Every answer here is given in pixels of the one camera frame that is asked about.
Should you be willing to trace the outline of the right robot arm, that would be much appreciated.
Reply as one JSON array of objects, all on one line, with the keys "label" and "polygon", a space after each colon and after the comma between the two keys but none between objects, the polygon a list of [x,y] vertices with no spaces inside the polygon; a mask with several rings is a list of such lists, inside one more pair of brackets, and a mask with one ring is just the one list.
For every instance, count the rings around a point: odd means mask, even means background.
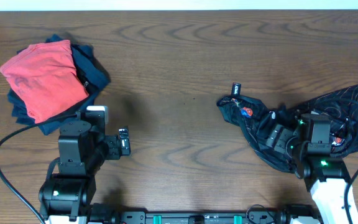
[{"label": "right robot arm", "polygon": [[266,145],[290,159],[317,206],[287,205],[278,223],[358,223],[351,177],[343,159],[331,155],[335,144],[326,116],[303,114],[293,128],[276,124]]}]

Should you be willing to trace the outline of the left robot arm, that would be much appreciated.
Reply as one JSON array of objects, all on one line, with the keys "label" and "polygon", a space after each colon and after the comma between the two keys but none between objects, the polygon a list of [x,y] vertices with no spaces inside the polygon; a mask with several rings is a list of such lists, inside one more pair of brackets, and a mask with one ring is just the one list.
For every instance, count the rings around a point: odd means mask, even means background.
[{"label": "left robot arm", "polygon": [[91,202],[95,176],[104,162],[131,153],[128,127],[107,135],[106,115],[106,110],[78,111],[60,127],[59,157],[50,163],[39,190],[45,223],[120,223],[119,212]]}]

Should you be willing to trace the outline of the black printed cycling jersey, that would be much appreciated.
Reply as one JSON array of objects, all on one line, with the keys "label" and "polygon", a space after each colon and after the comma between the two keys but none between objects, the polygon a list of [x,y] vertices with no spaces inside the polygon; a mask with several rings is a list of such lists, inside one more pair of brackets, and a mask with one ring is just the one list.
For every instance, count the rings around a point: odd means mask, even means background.
[{"label": "black printed cycling jersey", "polygon": [[358,152],[358,85],[312,98],[291,108],[284,104],[268,108],[260,99],[240,94],[224,96],[216,105],[226,122],[240,127],[256,155],[280,172],[292,173],[295,163],[286,152],[268,146],[268,136],[277,124],[289,130],[305,124],[301,118],[303,114],[328,118],[332,157],[344,158]]}]

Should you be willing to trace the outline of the folded red shirt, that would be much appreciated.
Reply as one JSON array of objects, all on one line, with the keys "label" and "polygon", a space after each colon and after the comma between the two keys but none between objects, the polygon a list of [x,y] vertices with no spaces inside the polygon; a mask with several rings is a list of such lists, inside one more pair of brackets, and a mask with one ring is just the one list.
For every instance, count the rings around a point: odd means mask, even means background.
[{"label": "folded red shirt", "polygon": [[36,123],[88,97],[77,77],[69,40],[29,45],[3,64],[0,72]]}]

